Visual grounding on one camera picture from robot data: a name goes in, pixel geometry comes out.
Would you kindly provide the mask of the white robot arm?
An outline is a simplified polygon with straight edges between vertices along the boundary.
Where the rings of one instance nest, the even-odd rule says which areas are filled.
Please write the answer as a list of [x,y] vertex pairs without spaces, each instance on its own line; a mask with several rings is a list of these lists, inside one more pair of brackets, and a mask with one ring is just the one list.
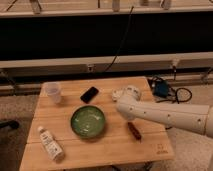
[[112,93],[117,111],[128,121],[141,118],[213,138],[213,107],[145,102],[140,97],[141,91],[132,85]]

